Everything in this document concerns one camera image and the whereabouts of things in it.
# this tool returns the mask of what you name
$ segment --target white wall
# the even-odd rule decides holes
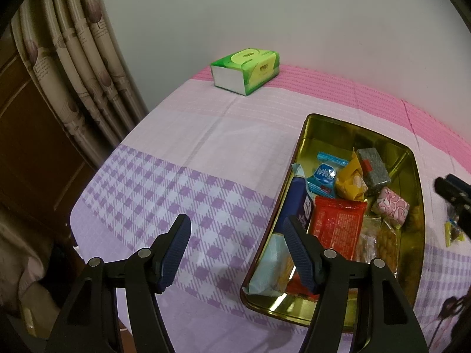
[[[150,109],[246,47],[405,99],[471,141],[471,35],[449,0],[103,0]]]

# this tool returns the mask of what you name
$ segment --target purple checkered tablecloth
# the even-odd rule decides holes
[[[214,87],[205,73],[154,109],[86,187],[71,214],[84,259],[127,258],[166,232],[178,213],[186,213],[192,221],[190,243],[174,285],[158,297],[175,350],[298,351],[306,328],[250,311],[241,303],[239,288],[303,121],[316,112],[381,132],[414,153],[426,215],[414,311],[430,341],[443,302],[462,296],[471,284],[471,244],[466,240],[445,247],[446,206],[432,182],[448,173],[471,181],[463,167],[467,159],[462,158],[471,146],[457,146],[460,140],[451,138],[449,130],[428,136],[440,127],[436,121],[429,126],[434,119],[420,110],[333,76],[286,68],[269,86],[243,97]],[[453,152],[465,151],[450,154],[447,139]],[[118,311],[129,327],[123,291],[118,293]],[[442,323],[432,352],[449,343],[456,320]],[[339,351],[349,351],[350,341],[344,335]]]

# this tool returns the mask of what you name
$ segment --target brown wooden cabinet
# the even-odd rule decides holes
[[[16,51],[0,39],[0,201],[60,243],[95,171],[49,109]]]

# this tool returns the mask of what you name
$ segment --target red snack package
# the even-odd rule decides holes
[[[344,258],[352,260],[361,231],[366,202],[316,196],[315,204],[314,216],[308,233],[316,236],[324,248],[335,249]],[[302,286],[297,272],[286,286],[286,292],[305,294],[312,299],[319,297],[314,296]]]

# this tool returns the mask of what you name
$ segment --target gray wrapped candy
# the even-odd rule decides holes
[[[368,186],[367,196],[379,193],[384,186],[391,183],[388,170],[374,147],[360,149],[356,154],[363,170],[363,180]]]

